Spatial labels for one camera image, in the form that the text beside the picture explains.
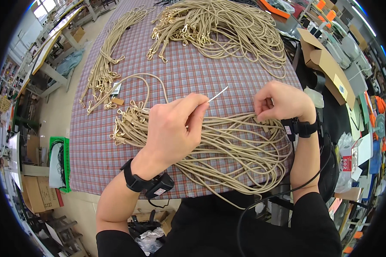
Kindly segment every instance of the black sleeve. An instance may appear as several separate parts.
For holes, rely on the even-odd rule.
[[[339,232],[319,193],[308,193],[294,205],[291,230],[313,256],[341,256]]]
[[[133,238],[118,230],[104,230],[96,235],[99,257],[145,257],[139,245]]]

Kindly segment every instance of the wrist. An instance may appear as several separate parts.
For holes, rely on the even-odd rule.
[[[299,121],[301,122],[309,122],[310,124],[313,124],[316,122],[316,108],[314,107],[313,102],[310,100],[309,104],[304,111],[304,113],[298,117]]]
[[[145,148],[142,148],[134,157],[130,168],[133,175],[138,175],[144,180],[151,180],[168,167],[164,167],[164,165],[155,158],[154,153],[150,153]]]

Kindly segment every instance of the ceiling light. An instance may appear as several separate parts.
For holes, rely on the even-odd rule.
[[[356,0],[352,0],[359,8],[362,10],[362,12],[367,16],[368,14],[363,10],[363,8],[360,6],[360,4]]]
[[[383,53],[384,53],[384,55],[385,55],[385,57],[386,57],[386,51],[384,50],[383,45],[380,45],[380,48],[381,48],[381,50],[383,51]]]
[[[370,29],[370,31],[372,32],[372,34],[374,36],[376,36],[376,33],[375,31],[372,29],[372,27],[369,25],[369,23],[365,20],[365,18],[363,17],[363,15],[354,7],[352,6],[353,10],[360,16],[360,18],[363,20],[363,22],[366,24],[366,26]]]

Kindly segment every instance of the black shirt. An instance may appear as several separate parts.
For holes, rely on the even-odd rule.
[[[240,256],[236,241],[240,212],[232,215],[234,211],[211,211],[208,208],[215,204],[208,204],[197,210],[197,206],[186,207],[182,201],[165,245],[150,256]],[[246,217],[241,233],[242,248],[249,257],[342,254],[339,233],[318,193],[306,194],[297,201],[290,228]],[[101,231],[96,239],[99,257],[145,256],[131,236],[122,231]]]

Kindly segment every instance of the floor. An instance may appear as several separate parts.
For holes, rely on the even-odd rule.
[[[83,59],[75,68],[70,82],[69,90],[59,88],[51,93],[48,103],[41,104],[40,120],[41,128],[39,131],[40,146],[48,147],[51,136],[70,136],[70,118],[73,107],[74,95],[80,80],[84,63],[86,62],[89,51],[94,40],[104,27],[114,11],[109,11],[98,17],[96,22],[90,22],[83,26],[85,34],[80,43],[86,43]],[[62,195],[64,206],[54,210],[54,217],[66,215],[69,220],[77,221],[74,226],[78,233],[83,234],[82,243],[87,252],[92,256],[97,256],[96,245],[96,210],[100,196],[83,193],[70,192]],[[175,210],[179,207],[181,199],[170,200],[169,206],[165,210]],[[165,205],[167,200],[155,200],[156,205]],[[147,200],[137,202],[134,213],[150,213],[155,207],[150,205]]]

